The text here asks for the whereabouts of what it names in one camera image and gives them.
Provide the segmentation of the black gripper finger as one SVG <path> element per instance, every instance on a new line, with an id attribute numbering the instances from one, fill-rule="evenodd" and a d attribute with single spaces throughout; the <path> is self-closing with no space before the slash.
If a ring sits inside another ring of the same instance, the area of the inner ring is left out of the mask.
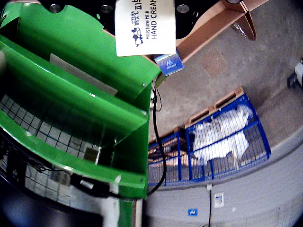
<path id="1" fill-rule="evenodd" d="M 218 0 L 176 0 L 176 39 L 182 39 L 189 35 L 197 20 Z"/>
<path id="2" fill-rule="evenodd" d="M 65 6 L 73 6 L 90 16 L 96 18 L 110 34 L 115 35 L 115 0 L 40 0 L 39 1 L 50 12 L 51 5 L 58 5 L 59 13 Z"/>

